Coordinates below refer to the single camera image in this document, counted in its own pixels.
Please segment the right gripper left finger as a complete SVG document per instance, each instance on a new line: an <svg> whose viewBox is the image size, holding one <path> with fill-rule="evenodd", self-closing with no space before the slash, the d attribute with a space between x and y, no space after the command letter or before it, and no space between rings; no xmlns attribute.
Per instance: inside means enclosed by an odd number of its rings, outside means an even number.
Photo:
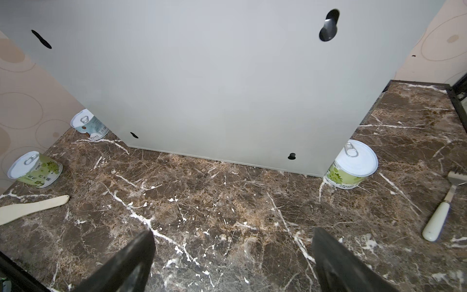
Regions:
<svg viewBox="0 0 467 292"><path fill-rule="evenodd" d="M76 292L143 292L150 275L155 249L153 233L141 232L74 290Z"/></svg>

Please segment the teal label can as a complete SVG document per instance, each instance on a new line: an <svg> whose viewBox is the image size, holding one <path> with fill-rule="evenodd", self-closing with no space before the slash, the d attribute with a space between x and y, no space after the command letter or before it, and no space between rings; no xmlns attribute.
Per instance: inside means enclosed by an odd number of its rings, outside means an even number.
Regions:
<svg viewBox="0 0 467 292"><path fill-rule="evenodd" d="M71 119L71 127L85 134L90 141L98 141L109 132L109 129L88 109L82 110Z"/></svg>

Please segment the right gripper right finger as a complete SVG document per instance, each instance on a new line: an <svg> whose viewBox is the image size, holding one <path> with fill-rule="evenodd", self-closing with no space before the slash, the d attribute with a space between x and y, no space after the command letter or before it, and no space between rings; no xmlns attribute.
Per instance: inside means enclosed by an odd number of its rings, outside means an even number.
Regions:
<svg viewBox="0 0 467 292"><path fill-rule="evenodd" d="M396 291L323 228L314 229L312 252L323 292Z"/></svg>

